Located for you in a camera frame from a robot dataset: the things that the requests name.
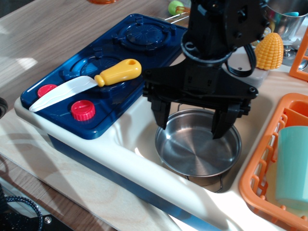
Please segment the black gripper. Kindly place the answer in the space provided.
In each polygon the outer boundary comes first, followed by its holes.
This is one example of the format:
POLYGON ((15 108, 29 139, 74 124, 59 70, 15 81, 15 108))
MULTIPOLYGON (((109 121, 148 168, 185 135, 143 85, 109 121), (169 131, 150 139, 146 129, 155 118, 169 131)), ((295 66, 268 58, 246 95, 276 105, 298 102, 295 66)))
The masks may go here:
POLYGON ((147 69, 143 94, 151 102, 156 124, 166 129, 171 103, 214 109, 213 139, 219 139, 234 125, 258 95, 257 88, 239 80, 220 67, 205 67, 191 61, 147 69))

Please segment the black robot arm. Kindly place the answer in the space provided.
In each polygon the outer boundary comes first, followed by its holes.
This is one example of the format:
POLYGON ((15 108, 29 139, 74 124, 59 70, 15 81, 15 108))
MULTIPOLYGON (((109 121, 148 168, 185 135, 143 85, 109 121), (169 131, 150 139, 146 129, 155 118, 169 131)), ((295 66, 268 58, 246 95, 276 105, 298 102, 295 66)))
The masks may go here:
POLYGON ((192 1, 181 39, 185 59, 142 74, 143 95, 159 127, 166 128, 172 102, 213 109, 214 139, 249 114, 258 91, 243 78, 257 64, 251 44, 264 38, 266 6, 264 0, 192 1))

